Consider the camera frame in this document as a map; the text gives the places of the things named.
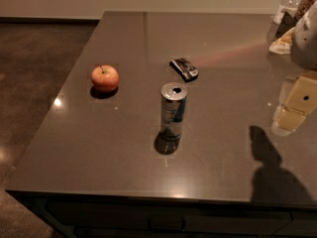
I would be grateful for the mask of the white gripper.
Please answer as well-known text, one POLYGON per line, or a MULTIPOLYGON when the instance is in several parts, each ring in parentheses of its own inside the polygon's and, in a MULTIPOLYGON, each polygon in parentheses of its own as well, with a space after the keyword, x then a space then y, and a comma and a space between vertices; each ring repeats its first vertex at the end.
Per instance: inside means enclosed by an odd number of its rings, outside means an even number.
MULTIPOLYGON (((306 69, 317 69, 317 1, 297 22, 268 49, 276 55, 290 55, 306 69)), ((282 85, 271 131, 295 132, 307 116, 317 108, 317 75, 288 77, 282 85)))

